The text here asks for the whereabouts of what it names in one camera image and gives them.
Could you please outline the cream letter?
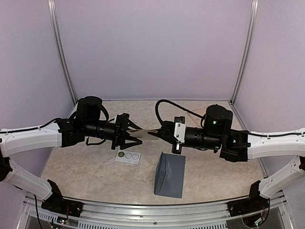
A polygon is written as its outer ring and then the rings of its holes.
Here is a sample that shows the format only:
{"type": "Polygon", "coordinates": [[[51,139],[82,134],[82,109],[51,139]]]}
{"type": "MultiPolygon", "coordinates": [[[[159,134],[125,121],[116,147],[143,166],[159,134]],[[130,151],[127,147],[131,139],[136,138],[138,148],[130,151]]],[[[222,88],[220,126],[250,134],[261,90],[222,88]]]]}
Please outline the cream letter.
{"type": "Polygon", "coordinates": [[[127,131],[131,136],[136,137],[140,140],[158,140],[158,138],[151,136],[148,132],[152,130],[142,129],[142,130],[128,130],[127,131]]]}

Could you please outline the dark blue envelope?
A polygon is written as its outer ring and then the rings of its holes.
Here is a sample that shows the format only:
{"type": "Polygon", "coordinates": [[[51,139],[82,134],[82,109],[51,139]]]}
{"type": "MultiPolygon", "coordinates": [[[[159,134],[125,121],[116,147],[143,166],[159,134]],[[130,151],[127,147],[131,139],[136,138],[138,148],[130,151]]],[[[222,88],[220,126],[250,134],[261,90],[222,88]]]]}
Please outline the dark blue envelope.
{"type": "Polygon", "coordinates": [[[185,156],[161,153],[156,167],[154,194],[182,198],[185,156]]]}

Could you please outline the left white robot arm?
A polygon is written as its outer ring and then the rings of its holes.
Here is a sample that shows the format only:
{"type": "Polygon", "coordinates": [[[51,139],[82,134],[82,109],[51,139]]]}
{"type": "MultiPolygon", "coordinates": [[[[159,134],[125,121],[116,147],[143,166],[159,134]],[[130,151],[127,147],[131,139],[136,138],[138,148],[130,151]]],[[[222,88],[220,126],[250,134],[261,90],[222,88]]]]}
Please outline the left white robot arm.
{"type": "Polygon", "coordinates": [[[129,134],[138,126],[129,120],[129,114],[119,114],[115,122],[96,96],[81,98],[76,111],[66,119],[55,118],[41,126],[25,129],[3,129],[0,132],[0,180],[24,189],[43,201],[56,212],[62,212],[67,202],[55,182],[42,180],[15,163],[10,156],[40,148],[70,147],[78,143],[89,144],[89,137],[111,141],[111,149],[121,150],[142,144],[129,134]]]}

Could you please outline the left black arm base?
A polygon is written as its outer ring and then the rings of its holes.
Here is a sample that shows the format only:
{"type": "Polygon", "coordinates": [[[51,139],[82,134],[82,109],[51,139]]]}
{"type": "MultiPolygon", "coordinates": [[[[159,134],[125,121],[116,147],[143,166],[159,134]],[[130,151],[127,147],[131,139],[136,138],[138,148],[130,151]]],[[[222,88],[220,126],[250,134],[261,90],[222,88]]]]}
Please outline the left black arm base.
{"type": "Polygon", "coordinates": [[[49,179],[47,182],[51,186],[51,195],[42,201],[41,208],[66,216],[79,218],[83,209],[83,203],[64,198],[55,182],[49,179]]]}

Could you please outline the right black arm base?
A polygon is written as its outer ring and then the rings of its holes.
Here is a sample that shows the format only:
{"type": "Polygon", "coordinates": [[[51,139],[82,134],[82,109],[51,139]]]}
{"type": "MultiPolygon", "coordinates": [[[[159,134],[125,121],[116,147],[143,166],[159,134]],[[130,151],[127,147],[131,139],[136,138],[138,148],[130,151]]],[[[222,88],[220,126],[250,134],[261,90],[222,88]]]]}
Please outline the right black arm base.
{"type": "Polygon", "coordinates": [[[248,197],[227,203],[231,217],[249,214],[269,207],[269,199],[260,196],[260,183],[261,181],[258,180],[251,185],[248,197]]]}

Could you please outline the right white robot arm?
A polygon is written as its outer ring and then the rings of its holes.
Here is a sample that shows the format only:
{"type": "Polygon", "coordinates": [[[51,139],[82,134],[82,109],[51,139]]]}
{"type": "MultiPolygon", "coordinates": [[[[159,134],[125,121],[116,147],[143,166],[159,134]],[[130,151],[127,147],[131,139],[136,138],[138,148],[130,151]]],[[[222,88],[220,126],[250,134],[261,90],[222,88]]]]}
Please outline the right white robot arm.
{"type": "Polygon", "coordinates": [[[293,157],[285,167],[251,185],[249,197],[244,200],[244,208],[249,212],[261,206],[263,198],[271,198],[305,176],[304,128],[265,134],[233,130],[233,112],[218,104],[206,108],[205,114],[200,117],[201,128],[187,127],[182,116],[176,117],[173,122],[163,121],[158,107],[155,106],[155,113],[161,127],[148,134],[170,143],[174,154],[180,154],[183,147],[189,147],[213,150],[230,162],[247,162],[272,156],[293,157]]]}

